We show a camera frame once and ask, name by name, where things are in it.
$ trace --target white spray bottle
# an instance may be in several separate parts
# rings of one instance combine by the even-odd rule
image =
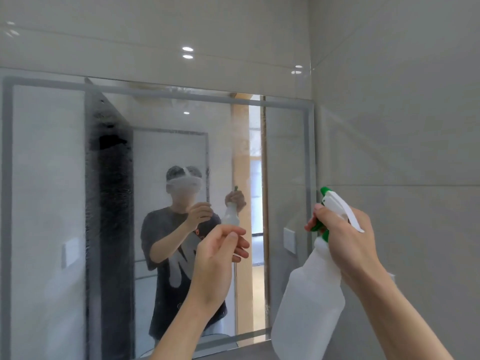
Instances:
[[[327,187],[321,203],[359,232],[350,206]],[[312,231],[318,231],[318,223]],[[328,231],[315,240],[305,264],[291,272],[272,328],[272,346],[280,360],[321,360],[345,307],[342,275],[328,248]]]
[[[238,186],[235,186],[233,189],[234,192],[237,192]],[[240,225],[240,218],[237,212],[237,204],[235,202],[228,202],[226,204],[225,216],[222,218],[222,223],[225,225]]]

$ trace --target person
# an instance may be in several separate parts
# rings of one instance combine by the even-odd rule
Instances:
[[[435,333],[403,296],[380,263],[370,218],[352,208],[360,233],[321,204],[305,225],[320,220],[330,230],[328,245],[342,277],[360,299],[388,360],[453,360]],[[151,360],[191,359],[202,328],[230,287],[231,256],[245,230],[219,225],[199,245],[193,279],[177,317],[155,348]]]
[[[187,297],[194,270],[197,245],[220,223],[210,203],[195,203],[202,187],[202,174],[195,166],[173,166],[166,173],[166,191],[172,204],[148,213],[141,226],[141,247],[148,270],[157,270],[156,294],[149,335],[158,342]],[[246,202],[241,191],[230,192],[225,204],[235,202],[237,211]],[[234,260],[248,257],[248,242],[236,251]],[[221,332],[220,320],[227,314],[221,303],[204,329]]]

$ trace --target hair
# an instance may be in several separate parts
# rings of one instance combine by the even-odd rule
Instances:
[[[187,169],[190,175],[192,175],[193,177],[198,177],[198,178],[202,177],[202,173],[200,172],[200,169],[198,169],[197,167],[193,165],[189,165]],[[181,166],[174,165],[173,167],[168,169],[168,171],[166,172],[166,181],[169,182],[174,178],[180,178],[183,176],[185,176],[185,169],[182,168]]]

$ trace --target light switch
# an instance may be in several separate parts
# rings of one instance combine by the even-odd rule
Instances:
[[[283,247],[293,254],[297,254],[295,231],[283,228]]]
[[[65,269],[80,258],[80,240],[78,237],[65,242],[61,248],[61,267]]]

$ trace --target mirror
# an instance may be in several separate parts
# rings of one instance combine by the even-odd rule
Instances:
[[[232,264],[195,357],[268,339],[311,250],[310,105],[0,73],[2,358],[147,357],[186,297],[196,245],[231,203],[249,258]],[[189,219],[193,205],[202,214]]]

